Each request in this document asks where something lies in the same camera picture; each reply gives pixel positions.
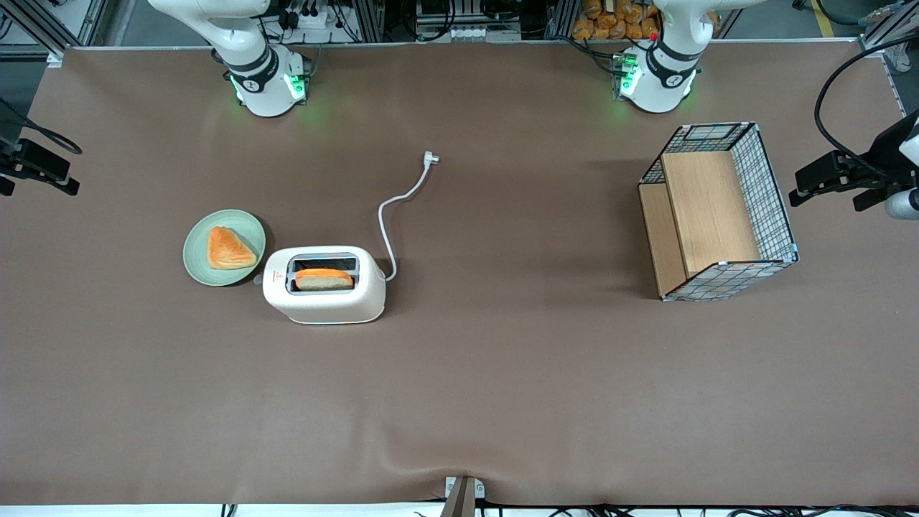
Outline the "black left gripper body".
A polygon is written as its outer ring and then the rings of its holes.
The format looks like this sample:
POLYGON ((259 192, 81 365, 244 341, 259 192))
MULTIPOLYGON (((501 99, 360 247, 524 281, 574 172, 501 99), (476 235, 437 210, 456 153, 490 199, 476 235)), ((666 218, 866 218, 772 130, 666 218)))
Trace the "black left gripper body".
POLYGON ((863 153, 847 151, 850 189, 903 191, 917 187, 917 114, 880 132, 863 153))

